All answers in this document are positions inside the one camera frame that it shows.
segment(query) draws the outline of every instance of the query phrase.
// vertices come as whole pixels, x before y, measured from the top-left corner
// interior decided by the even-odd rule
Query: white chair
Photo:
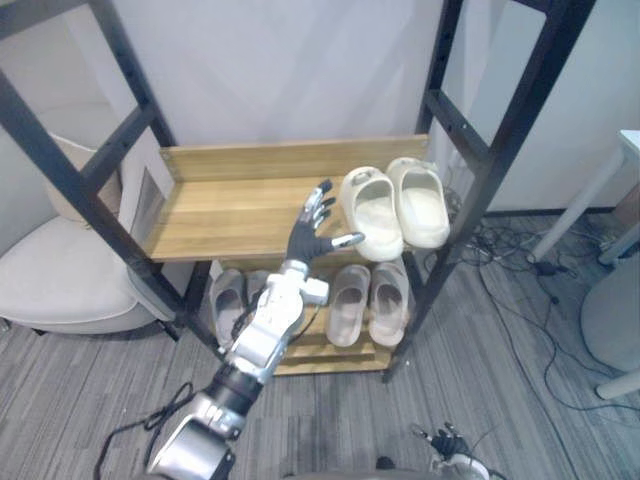
[[[141,243],[164,201],[154,177],[167,175],[159,156],[148,159],[135,148],[120,169],[118,220]],[[166,264],[163,273],[183,293],[192,269]],[[56,216],[0,257],[0,317],[36,331],[96,334],[171,322],[175,313],[95,231]]]
[[[602,398],[640,389],[640,254],[600,280],[582,304],[581,327],[591,354],[623,372],[596,387]]]

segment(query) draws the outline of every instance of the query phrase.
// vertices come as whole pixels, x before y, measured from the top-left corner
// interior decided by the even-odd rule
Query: white table leg
[[[640,390],[640,368],[636,368],[615,380],[596,387],[596,393],[607,400],[613,397],[619,397],[620,395],[626,395],[635,390]]]
[[[604,162],[593,177],[591,183],[585,186],[553,225],[551,230],[542,237],[542,240],[535,246],[533,251],[527,256],[531,263],[539,262],[551,247],[560,239],[564,232],[569,230],[573,222],[587,209],[602,187],[618,171],[624,162],[622,153],[608,162]]]

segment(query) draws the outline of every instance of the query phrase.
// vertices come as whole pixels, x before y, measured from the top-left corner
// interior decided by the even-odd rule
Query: white slipper
[[[374,342],[395,347],[409,320],[409,279],[402,260],[378,265],[371,275],[371,320]]]
[[[380,170],[360,167],[344,177],[339,201],[349,229],[365,239],[356,250],[367,260],[384,262],[402,253],[403,241],[396,218],[393,184]]]
[[[395,206],[402,236],[421,248],[441,247],[449,236],[449,216],[442,182],[425,162],[396,158],[387,167],[393,182]]]
[[[333,281],[325,333],[337,347],[353,345],[360,336],[371,275],[362,265],[344,267]]]

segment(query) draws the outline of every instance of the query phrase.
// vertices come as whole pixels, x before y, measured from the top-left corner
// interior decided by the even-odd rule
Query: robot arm
[[[226,479],[235,457],[227,441],[240,436],[249,409],[282,360],[291,334],[304,318],[305,304],[326,304],[329,285],[309,278],[311,262],[364,239],[353,233],[316,237],[334,198],[323,200],[329,180],[316,187],[302,207],[289,237],[286,259],[269,275],[252,322],[227,353],[211,384],[187,405],[187,412],[149,467],[174,480]]]

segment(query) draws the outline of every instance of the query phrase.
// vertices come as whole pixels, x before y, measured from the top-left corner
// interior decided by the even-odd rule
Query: gray carpet
[[[493,223],[539,231],[552,220]],[[591,216],[588,225],[577,228],[587,227],[604,232],[615,223],[608,215]],[[542,279],[559,299],[548,328],[585,364],[612,374],[586,352],[578,328],[582,299],[606,270],[593,256],[566,253],[586,252],[590,245],[583,237],[567,235],[550,255],[555,261],[558,252],[565,252],[560,259],[577,278],[558,274]],[[543,322],[549,300],[533,275],[496,264],[480,271],[499,302]],[[476,267],[456,267],[390,384],[383,385],[378,373],[275,379],[235,446],[238,463],[231,478],[371,469],[379,455],[424,470],[431,452],[408,426],[417,422],[433,430],[446,420],[472,443],[491,430],[474,455],[510,479],[574,478],[478,275]],[[579,478],[640,478],[640,415],[620,409],[577,412],[554,401],[542,381],[549,344],[517,315],[502,314]],[[196,388],[204,386],[216,365],[190,333],[174,344],[155,326],[112,336],[38,337],[13,325],[0,336],[0,480],[91,478],[110,430],[164,404],[187,380]],[[565,357],[549,377],[558,396],[582,406],[604,404],[592,390],[605,379]],[[638,393],[619,401],[640,407]],[[164,436],[178,420],[169,423]],[[116,438],[103,478],[129,479],[139,473],[148,438],[142,430]]]

